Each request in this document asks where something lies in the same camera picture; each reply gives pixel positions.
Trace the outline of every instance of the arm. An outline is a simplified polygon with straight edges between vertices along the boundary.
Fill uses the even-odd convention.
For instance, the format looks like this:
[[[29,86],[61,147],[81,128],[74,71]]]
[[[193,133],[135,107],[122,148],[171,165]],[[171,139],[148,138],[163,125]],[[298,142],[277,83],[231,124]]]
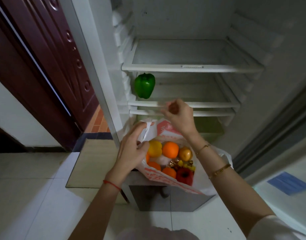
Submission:
[[[143,142],[140,148],[137,145],[137,138],[145,128],[146,123],[140,122],[123,138],[116,162],[105,180],[120,188],[131,170],[145,158],[149,142]],[[118,193],[119,189],[113,185],[102,184],[68,240],[103,239]]]
[[[168,109],[163,109],[162,113],[182,133],[193,150],[200,151],[198,159],[207,175],[211,176],[225,166],[226,163],[211,147],[202,149],[208,142],[200,136],[195,127],[193,109],[180,99],[168,103],[167,106]],[[231,167],[213,177],[211,181],[246,237],[260,219],[274,215],[264,200]]]

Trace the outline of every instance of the orange floor tile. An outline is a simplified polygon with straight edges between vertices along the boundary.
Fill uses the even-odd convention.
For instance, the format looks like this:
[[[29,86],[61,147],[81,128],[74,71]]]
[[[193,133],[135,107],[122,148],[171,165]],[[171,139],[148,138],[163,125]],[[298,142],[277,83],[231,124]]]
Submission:
[[[96,109],[90,123],[88,124],[85,133],[110,132],[107,122],[103,115],[103,110],[100,106]]]

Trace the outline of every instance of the white sleeve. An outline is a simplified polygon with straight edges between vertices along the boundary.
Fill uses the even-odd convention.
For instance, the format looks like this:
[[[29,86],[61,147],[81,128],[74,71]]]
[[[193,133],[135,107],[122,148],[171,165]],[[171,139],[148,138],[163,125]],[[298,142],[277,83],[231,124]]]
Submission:
[[[289,227],[277,216],[267,216],[253,226],[247,239],[306,240],[306,235]]]

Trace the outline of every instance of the bangle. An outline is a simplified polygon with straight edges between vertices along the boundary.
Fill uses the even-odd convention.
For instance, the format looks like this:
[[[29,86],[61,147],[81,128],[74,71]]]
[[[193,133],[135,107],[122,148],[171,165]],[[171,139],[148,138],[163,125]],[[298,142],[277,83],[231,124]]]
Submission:
[[[112,183],[112,182],[110,182],[110,181],[103,180],[103,183],[104,183],[104,184],[111,184],[111,185],[113,185],[115,188],[117,188],[119,191],[121,191],[121,190],[122,190],[120,187],[116,186],[115,184],[113,184],[113,183]]]
[[[226,164],[224,167],[222,167],[222,168],[220,168],[219,170],[215,171],[215,172],[209,177],[209,179],[216,177],[217,175],[219,175],[221,172],[223,172],[225,169],[229,168],[230,166],[231,166],[230,164]]]
[[[201,153],[201,151],[204,149],[204,148],[208,148],[210,146],[210,144],[207,144],[205,146],[202,147],[202,149],[200,149],[197,153],[196,153],[196,156],[199,155]]]

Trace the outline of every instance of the red string bracelet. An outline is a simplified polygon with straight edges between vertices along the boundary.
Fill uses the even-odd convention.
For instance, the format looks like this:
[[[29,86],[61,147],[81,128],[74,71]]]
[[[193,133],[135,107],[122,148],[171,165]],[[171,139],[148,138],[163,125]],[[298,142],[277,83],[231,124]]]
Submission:
[[[113,184],[113,183],[112,183],[112,182],[110,182],[110,181],[103,180],[103,183],[105,183],[105,184],[111,184],[111,185],[113,185],[115,188],[117,188],[119,191],[121,191],[121,190],[122,190],[120,187],[117,187],[115,184]]]

